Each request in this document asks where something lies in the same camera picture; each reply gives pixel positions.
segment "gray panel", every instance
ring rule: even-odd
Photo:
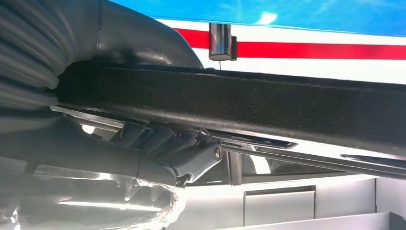
[[[187,188],[189,199],[167,230],[213,230],[243,226],[244,193],[224,185]]]
[[[245,226],[313,219],[314,191],[248,195]]]
[[[316,186],[316,218],[375,212],[375,180]]]

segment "white wall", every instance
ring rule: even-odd
[[[375,212],[375,179],[316,186],[315,218]]]
[[[376,206],[378,212],[391,211],[406,219],[406,181],[377,178]]]

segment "silver tube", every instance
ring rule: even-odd
[[[213,61],[231,59],[231,25],[209,24],[210,51],[209,58]]]

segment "plastic wrap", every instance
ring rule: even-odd
[[[29,165],[7,162],[0,164],[2,230],[158,230],[186,203],[184,189],[135,177],[45,165],[25,173]]]

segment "window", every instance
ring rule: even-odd
[[[292,181],[351,174],[349,172],[277,161],[264,157],[241,155],[241,184]]]
[[[328,172],[335,172],[335,170],[290,163],[286,161],[277,161],[252,155],[242,155],[243,176],[255,176],[259,174],[291,175]]]

